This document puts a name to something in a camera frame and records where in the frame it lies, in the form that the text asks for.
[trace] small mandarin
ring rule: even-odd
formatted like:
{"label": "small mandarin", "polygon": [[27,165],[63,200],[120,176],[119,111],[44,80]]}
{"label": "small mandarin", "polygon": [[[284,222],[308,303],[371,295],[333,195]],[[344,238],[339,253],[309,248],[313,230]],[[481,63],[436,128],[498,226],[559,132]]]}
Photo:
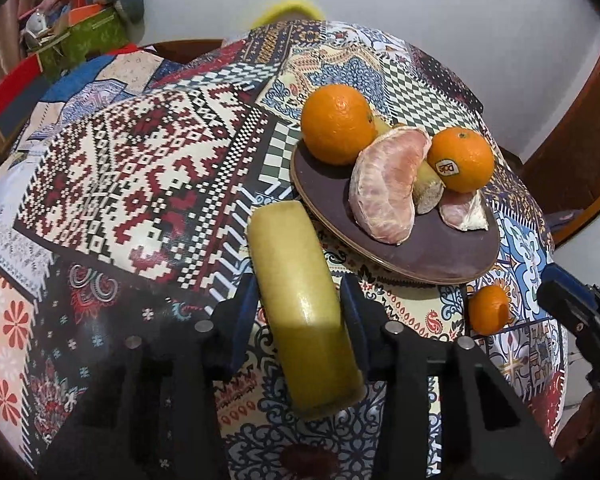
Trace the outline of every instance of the small mandarin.
{"label": "small mandarin", "polygon": [[456,126],[433,136],[427,162],[445,185],[458,193],[471,193],[487,184],[495,164],[491,147],[481,134]]}
{"label": "small mandarin", "polygon": [[334,166],[353,164],[378,134],[365,97],[355,88],[335,84],[309,95],[300,129],[309,152]]}
{"label": "small mandarin", "polygon": [[507,324],[509,297],[498,285],[487,285],[469,298],[469,322],[481,335],[493,335]]}

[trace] pomelo segment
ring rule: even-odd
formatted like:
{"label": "pomelo segment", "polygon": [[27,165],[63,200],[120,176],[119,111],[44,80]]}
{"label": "pomelo segment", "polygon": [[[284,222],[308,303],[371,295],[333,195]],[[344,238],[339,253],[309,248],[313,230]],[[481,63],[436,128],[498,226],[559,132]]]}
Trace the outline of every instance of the pomelo segment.
{"label": "pomelo segment", "polygon": [[489,229],[487,215],[482,208],[480,191],[457,193],[446,188],[440,199],[438,210],[442,221],[459,231]]}
{"label": "pomelo segment", "polygon": [[425,132],[400,126],[360,152],[351,175],[349,205],[358,225],[375,240],[401,244],[411,234],[413,183],[430,146]]}

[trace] brown plate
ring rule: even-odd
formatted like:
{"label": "brown plate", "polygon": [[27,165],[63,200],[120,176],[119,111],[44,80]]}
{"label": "brown plate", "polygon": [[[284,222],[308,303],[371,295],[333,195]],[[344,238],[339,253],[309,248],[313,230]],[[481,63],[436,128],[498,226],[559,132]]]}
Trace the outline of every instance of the brown plate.
{"label": "brown plate", "polygon": [[291,156],[291,179],[307,207],[340,240],[378,264],[410,280],[454,285],[491,269],[500,249],[493,212],[483,201],[488,231],[461,232],[447,226],[437,209],[416,216],[411,236],[401,245],[373,240],[353,219],[349,208],[352,166],[329,166],[315,159],[304,142]]}

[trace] table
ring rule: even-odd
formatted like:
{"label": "table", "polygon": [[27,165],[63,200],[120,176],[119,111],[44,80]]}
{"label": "table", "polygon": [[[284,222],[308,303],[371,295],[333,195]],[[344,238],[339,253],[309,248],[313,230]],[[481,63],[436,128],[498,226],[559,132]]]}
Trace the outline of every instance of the table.
{"label": "table", "polygon": [[[360,90],[389,122],[430,134],[461,125],[490,142],[496,171],[484,195],[500,253],[467,290],[497,283],[511,312],[499,334],[477,341],[555,437],[566,333],[536,301],[552,238],[484,124],[480,101],[453,72],[399,38],[340,22],[266,25],[184,68],[164,68],[146,52],[120,56],[85,64],[77,72],[84,80],[63,78],[52,88],[57,101],[44,98],[34,110],[18,143],[27,160],[9,176],[10,189],[24,196],[6,200],[0,213],[0,430],[27,463],[36,466],[116,342],[131,334],[150,340],[169,323],[192,325],[234,293],[251,270],[249,216],[297,197],[288,170],[302,103],[331,82]],[[58,98],[71,93],[67,87],[73,96]],[[88,114],[72,112],[80,102],[90,105]],[[357,274],[369,298],[422,336],[451,340],[464,332],[458,286],[408,282],[314,225],[336,283]],[[258,308],[245,365],[216,387],[230,469],[239,479],[288,478],[280,453],[302,443],[333,452],[339,478],[368,478],[383,397],[384,385],[370,384],[348,410],[297,420]],[[429,399],[428,470],[435,473],[434,380]],[[168,388],[162,400],[168,408]],[[155,460],[168,470],[163,429]]]}

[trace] dole sticker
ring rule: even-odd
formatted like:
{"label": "dole sticker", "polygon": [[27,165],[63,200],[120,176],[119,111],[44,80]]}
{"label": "dole sticker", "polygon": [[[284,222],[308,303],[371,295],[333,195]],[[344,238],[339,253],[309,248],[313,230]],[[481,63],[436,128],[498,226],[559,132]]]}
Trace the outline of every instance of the dole sticker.
{"label": "dole sticker", "polygon": [[448,158],[444,158],[436,162],[436,171],[441,176],[450,176],[460,173],[458,165]]}

